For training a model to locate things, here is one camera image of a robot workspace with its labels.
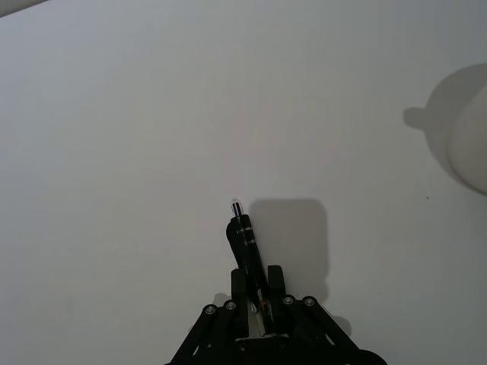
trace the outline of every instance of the screw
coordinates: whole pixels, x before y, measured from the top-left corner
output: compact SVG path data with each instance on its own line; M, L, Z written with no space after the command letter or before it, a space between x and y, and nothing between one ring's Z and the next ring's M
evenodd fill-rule
M233 309L237 308L237 304L235 304L234 302L228 302L227 305L225 306L225 308L227 308L229 310L233 310Z
M205 314L208 314L211 316L212 314L215 314L216 309L213 306L209 306L208 308L205 309Z
M238 345L238 349L242 352L244 352L247 349L247 343L246 342L241 342Z
M291 297L284 297L284 299L282 300L282 302L284 304L289 305L289 304L293 304L294 300Z
M307 306L314 306L314 300L312 300L311 298L307 298L304 300L304 304L306 304Z
M284 339L280 338L278 343L279 343L279 348L281 350L283 350L286 347L286 342Z

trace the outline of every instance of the white table surface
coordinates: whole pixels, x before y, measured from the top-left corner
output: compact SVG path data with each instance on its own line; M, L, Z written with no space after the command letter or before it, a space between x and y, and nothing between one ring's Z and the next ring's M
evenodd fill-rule
M487 198L403 115L486 61L486 17L484 0L52 0L0 19L0 362L169 361L230 292L238 197L266 263L360 347L484 364Z

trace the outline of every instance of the white cup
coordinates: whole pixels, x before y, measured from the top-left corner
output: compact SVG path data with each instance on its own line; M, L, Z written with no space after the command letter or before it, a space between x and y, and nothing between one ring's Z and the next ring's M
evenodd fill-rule
M455 171L472 187L487 193L487 85L452 125L447 151Z

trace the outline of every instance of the pen tip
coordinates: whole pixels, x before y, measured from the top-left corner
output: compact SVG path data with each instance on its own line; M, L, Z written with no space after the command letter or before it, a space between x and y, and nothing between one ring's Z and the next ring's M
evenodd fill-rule
M242 208L242 204L238 199L232 199L231 211L234 213L234 217L244 215L244 209Z

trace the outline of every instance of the black pen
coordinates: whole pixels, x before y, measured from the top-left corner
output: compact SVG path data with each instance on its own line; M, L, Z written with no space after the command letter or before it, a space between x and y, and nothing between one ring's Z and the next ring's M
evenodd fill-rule
M262 314L265 333L269 334L272 332L272 320L267 305L269 285L256 237L249 216L244 214L242 204L235 199L231 203L231 208L234 217L227 227L227 238L238 267L245 272L249 299Z

